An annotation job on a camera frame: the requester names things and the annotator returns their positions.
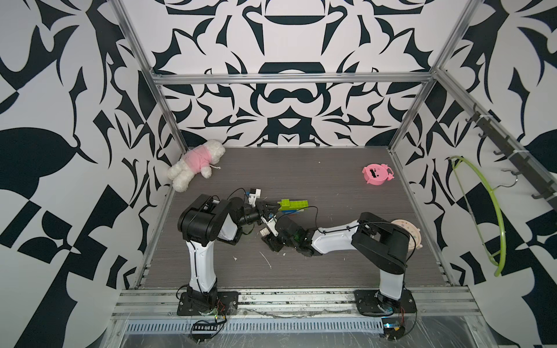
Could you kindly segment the green lego brick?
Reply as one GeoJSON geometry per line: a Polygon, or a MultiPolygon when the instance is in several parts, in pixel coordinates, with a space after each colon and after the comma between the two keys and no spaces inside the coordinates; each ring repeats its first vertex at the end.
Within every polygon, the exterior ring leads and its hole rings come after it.
{"type": "Polygon", "coordinates": [[[279,205],[279,210],[284,212],[304,210],[305,208],[309,207],[307,200],[282,199],[279,202],[279,205]]]}

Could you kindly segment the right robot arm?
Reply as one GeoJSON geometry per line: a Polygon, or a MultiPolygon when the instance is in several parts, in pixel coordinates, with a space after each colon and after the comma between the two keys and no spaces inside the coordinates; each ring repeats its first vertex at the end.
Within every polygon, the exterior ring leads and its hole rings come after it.
{"type": "Polygon", "coordinates": [[[400,304],[403,297],[407,261],[418,243],[403,226],[364,212],[359,219],[341,226],[304,229],[288,215],[262,232],[262,240],[274,252],[295,249],[307,258],[331,252],[357,251],[379,269],[376,298],[385,311],[400,304]]]}

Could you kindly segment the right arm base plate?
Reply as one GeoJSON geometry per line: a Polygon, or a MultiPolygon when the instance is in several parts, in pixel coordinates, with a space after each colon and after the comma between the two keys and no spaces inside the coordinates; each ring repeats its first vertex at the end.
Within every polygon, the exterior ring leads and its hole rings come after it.
{"type": "Polygon", "coordinates": [[[413,294],[403,288],[401,298],[393,300],[384,296],[379,290],[355,290],[355,305],[358,312],[368,317],[388,317],[393,314],[415,314],[416,300],[413,294]]]}

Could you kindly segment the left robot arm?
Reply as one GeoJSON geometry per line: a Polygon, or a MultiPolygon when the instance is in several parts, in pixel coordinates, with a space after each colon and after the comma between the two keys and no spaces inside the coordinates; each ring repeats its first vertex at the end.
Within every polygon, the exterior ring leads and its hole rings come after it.
{"type": "Polygon", "coordinates": [[[202,311],[218,306],[217,276],[214,268],[214,244],[235,245],[245,234],[244,227],[266,224],[271,230],[281,205],[255,200],[250,204],[240,197],[219,200],[200,195],[181,213],[177,228],[189,250],[191,277],[181,302],[202,311]]]}

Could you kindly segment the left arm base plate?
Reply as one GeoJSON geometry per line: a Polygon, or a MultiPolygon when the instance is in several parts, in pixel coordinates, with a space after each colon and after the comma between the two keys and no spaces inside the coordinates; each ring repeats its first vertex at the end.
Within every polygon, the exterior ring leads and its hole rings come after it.
{"type": "Polygon", "coordinates": [[[237,312],[239,292],[218,291],[202,294],[198,291],[185,291],[180,295],[178,316],[233,315],[237,312]]]}

